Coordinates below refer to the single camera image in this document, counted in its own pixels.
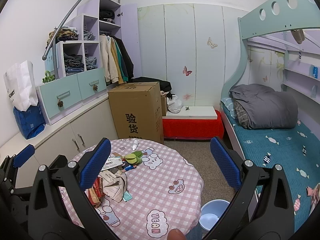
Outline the person's right hand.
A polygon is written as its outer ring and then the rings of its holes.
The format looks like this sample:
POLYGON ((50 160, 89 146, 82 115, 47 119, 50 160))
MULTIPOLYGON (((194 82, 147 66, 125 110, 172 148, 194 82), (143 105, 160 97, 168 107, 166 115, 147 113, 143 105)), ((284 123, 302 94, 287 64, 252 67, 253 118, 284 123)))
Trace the person's right hand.
POLYGON ((187 238, 180 230, 172 229, 168 233, 167 240, 187 240, 187 238))

